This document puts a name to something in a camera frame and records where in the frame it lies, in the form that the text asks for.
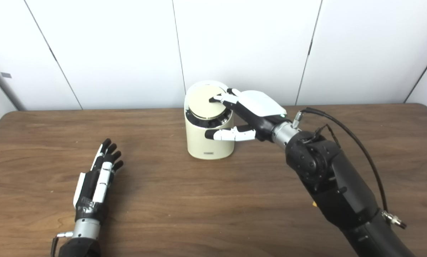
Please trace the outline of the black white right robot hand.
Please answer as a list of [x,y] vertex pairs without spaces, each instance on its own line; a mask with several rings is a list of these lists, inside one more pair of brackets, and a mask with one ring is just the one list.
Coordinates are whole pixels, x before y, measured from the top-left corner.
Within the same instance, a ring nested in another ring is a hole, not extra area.
[[209,99],[210,103],[219,102],[240,117],[245,125],[227,127],[220,130],[207,130],[205,138],[217,141],[259,141],[275,142],[274,131],[277,126],[289,122],[286,110],[263,92],[247,90],[240,92],[228,88],[225,93]]

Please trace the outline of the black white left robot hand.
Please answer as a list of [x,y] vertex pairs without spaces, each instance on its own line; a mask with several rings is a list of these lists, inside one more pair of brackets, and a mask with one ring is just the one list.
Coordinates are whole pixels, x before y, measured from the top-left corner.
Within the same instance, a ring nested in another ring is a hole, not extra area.
[[120,157],[121,152],[110,138],[101,143],[91,169],[87,173],[82,172],[78,178],[73,198],[75,221],[91,218],[101,225],[105,222],[109,212],[105,203],[107,191],[124,165]]

